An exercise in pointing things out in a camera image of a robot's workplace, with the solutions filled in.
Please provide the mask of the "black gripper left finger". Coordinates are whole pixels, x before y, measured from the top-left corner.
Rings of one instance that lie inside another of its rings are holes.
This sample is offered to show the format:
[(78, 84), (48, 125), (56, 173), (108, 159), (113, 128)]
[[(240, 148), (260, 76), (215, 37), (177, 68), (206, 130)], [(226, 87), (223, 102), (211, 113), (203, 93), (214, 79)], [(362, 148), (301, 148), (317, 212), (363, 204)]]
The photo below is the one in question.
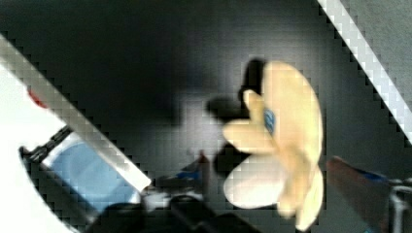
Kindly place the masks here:
[(138, 204), (106, 208), (86, 233), (259, 233), (233, 213), (207, 205), (210, 162), (203, 152), (173, 176), (159, 177), (140, 194)]

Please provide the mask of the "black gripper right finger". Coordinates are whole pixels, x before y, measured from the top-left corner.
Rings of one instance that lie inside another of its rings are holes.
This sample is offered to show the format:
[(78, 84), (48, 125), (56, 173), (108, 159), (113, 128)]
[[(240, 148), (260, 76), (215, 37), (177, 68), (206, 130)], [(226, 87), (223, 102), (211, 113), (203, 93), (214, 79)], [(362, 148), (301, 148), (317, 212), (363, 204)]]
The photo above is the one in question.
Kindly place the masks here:
[(412, 233), (410, 178), (389, 179), (334, 156), (326, 180), (367, 224), (363, 233)]

